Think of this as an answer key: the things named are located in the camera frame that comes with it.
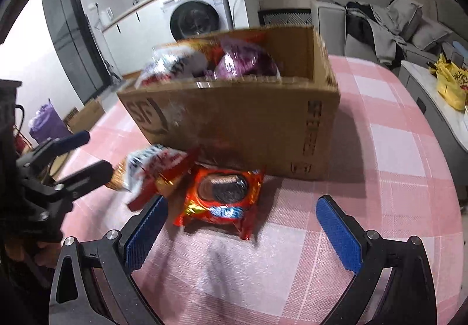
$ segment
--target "pink checkered tablecloth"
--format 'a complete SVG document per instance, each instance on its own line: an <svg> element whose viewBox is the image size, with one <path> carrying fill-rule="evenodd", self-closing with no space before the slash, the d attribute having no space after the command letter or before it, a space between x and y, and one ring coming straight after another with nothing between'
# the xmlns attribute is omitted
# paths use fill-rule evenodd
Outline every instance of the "pink checkered tablecloth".
<svg viewBox="0 0 468 325"><path fill-rule="evenodd" d="M422 238L436 288L438 323L458 309L463 234L452 178L427 121L390 71L370 62L330 57L341 103L329 176L306 182L265 180L256 242L209 228L187 233L172 225L183 191L171 199L169 220L133 276L166 324L319 324L352 273L346 271L315 216L330 194L364 229L385 238ZM121 103L91 132L62 175L99 159L118 163L148 142ZM77 200L65 236L101 238L132 215L127 193L105 187ZM369 320L389 276L383 273L362 320Z"/></svg>

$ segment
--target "cabinet handle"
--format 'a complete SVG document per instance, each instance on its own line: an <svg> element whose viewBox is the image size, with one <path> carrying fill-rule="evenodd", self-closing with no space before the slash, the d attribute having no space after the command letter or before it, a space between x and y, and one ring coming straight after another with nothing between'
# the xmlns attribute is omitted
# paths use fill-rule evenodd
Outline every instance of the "cabinet handle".
<svg viewBox="0 0 468 325"><path fill-rule="evenodd" d="M416 99L416 104L424 115L426 113L426 105L423 103L423 101L420 98Z"/></svg>

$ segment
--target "blue gripper pad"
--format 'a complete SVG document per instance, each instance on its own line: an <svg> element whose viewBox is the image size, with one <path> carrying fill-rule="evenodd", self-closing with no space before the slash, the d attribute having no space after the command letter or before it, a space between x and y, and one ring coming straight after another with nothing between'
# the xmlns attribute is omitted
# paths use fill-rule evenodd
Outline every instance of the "blue gripper pad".
<svg viewBox="0 0 468 325"><path fill-rule="evenodd" d="M315 212L345 269L357 274L362 266L359 242L325 198L318 199Z"/></svg>
<svg viewBox="0 0 468 325"><path fill-rule="evenodd" d="M160 196L125 244L125 266L130 273L143 265L167 217L168 201Z"/></svg>

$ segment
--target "sf logo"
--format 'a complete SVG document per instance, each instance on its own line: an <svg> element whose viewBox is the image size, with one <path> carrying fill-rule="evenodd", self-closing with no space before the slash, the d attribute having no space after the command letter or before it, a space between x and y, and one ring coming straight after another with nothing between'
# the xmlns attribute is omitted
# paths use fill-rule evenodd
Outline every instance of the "sf logo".
<svg viewBox="0 0 468 325"><path fill-rule="evenodd" d="M164 135L169 132L168 121L153 99L129 101L125 103L125 107L146 132L153 135Z"/></svg>

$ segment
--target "metal screw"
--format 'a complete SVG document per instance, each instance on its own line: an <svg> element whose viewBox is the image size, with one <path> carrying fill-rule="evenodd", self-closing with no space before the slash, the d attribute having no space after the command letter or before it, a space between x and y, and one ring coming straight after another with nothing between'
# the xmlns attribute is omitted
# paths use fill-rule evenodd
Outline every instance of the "metal screw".
<svg viewBox="0 0 468 325"><path fill-rule="evenodd" d="M73 238L72 236L69 236L68 238L65 239L64 244L65 246L69 246L73 244L74 241L75 241L75 238Z"/></svg>
<svg viewBox="0 0 468 325"><path fill-rule="evenodd" d="M112 239L117 238L117 236L118 236L118 231L117 230L108 231L107 234L106 234L106 238L109 239L110 241Z"/></svg>
<svg viewBox="0 0 468 325"><path fill-rule="evenodd" d="M375 230L369 230L366 232L366 234L367 234L367 237L372 240L376 240L380 236L380 234Z"/></svg>
<svg viewBox="0 0 468 325"><path fill-rule="evenodd" d="M49 217L49 212L47 210L43 211L42 213L39 214L39 219L40 220L46 220Z"/></svg>
<svg viewBox="0 0 468 325"><path fill-rule="evenodd" d="M421 245L421 238L419 238L416 235L411 236L411 243L413 243L415 246L420 246Z"/></svg>

